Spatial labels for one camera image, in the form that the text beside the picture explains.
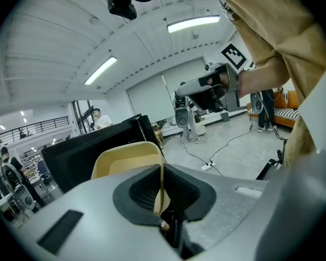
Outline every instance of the floor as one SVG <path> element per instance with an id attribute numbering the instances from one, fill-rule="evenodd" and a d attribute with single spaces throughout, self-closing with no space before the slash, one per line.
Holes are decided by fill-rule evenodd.
<path id="1" fill-rule="evenodd" d="M 278 159 L 277 150 L 283 149 L 283 142 L 275 137 L 274 131 L 264 130 L 258 133 L 257 123 L 257 119 L 254 119 L 250 133 L 232 140 L 212 158 L 216 168 L 224 176 L 256 179 L 269 159 Z M 246 114 L 231 118 L 227 122 L 206 127 L 206 134 L 200 137 L 199 144 L 190 141 L 185 147 L 191 154 L 209 162 L 212 154 L 225 146 L 231 138 L 248 132 L 250 125 Z M 279 126 L 277 131 L 283 138 L 288 138 L 291 133 L 289 128 L 283 126 Z M 188 155 L 180 142 L 180 135 L 164 139 L 163 145 L 163 154 L 170 164 L 179 164 L 196 170 L 200 170 L 204 165 L 201 160 Z M 218 174 L 213 168 L 206 172 Z"/>

